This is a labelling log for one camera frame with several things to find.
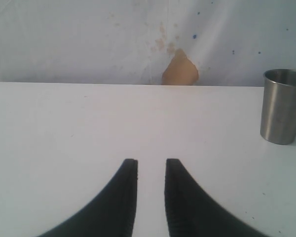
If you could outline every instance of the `white backdrop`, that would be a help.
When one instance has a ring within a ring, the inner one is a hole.
[[[296,69],[296,0],[0,0],[0,81],[159,84],[174,51],[201,85]]]

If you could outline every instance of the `stainless steel cup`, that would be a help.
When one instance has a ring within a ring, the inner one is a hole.
[[[286,145],[296,137],[296,71],[275,69],[264,73],[261,136]]]

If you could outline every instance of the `tan object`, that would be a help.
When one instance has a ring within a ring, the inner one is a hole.
[[[173,59],[162,75],[162,85],[193,85],[198,80],[198,70],[182,49],[175,52]]]

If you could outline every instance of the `cup rim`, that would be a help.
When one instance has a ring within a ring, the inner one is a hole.
[[[267,70],[263,73],[263,77],[265,79],[267,79],[268,81],[272,82],[272,83],[275,83],[275,84],[280,84],[280,85],[284,85],[284,86],[289,86],[289,87],[296,87],[296,85],[289,85],[289,84],[284,84],[284,83],[280,83],[280,82],[277,82],[277,81],[273,81],[272,79],[268,78],[266,76],[267,73],[269,72],[272,72],[272,71],[290,71],[290,72],[296,72],[295,69],[285,69],[285,68],[278,68],[278,69],[271,69],[271,70]]]

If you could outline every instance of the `white table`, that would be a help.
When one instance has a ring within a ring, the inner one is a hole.
[[[263,88],[0,83],[0,237],[34,237],[139,161],[133,237],[167,237],[166,158],[222,206],[296,237],[296,141],[259,134]]]

